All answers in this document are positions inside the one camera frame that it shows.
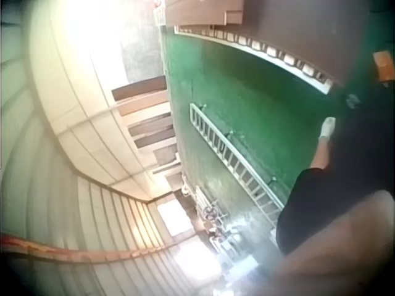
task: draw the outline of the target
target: metal frame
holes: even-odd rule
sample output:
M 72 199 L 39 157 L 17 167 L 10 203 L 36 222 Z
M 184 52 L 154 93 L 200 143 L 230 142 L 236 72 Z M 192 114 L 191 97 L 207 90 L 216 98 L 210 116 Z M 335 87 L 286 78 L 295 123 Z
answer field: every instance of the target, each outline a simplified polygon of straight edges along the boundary
M 192 125 L 247 192 L 268 222 L 276 227 L 277 214 L 284 208 L 284 204 L 240 152 L 237 151 L 228 138 L 194 103 L 190 104 L 189 118 Z

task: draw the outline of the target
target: black shorts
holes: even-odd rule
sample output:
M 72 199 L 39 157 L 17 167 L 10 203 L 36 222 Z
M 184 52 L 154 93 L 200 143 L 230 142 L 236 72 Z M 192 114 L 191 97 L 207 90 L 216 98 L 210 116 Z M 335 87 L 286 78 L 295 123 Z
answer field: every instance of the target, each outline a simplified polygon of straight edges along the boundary
M 369 194 L 386 190 L 394 195 L 393 101 L 378 106 L 385 98 L 375 99 L 347 121 L 336 120 L 328 167 L 310 168 L 297 177 L 277 224 L 276 240 L 284 254 Z

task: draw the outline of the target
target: wooden board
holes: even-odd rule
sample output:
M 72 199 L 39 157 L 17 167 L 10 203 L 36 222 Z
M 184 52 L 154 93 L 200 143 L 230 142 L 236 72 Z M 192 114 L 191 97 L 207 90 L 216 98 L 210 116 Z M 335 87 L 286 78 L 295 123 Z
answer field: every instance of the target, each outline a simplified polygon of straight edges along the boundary
M 241 23 L 244 0 L 166 0 L 166 25 Z
M 113 89 L 112 95 L 114 96 L 115 101 L 120 101 L 129 97 L 138 96 L 140 94 L 151 93 L 154 91 L 164 91 L 166 89 L 166 77 L 158 76 Z

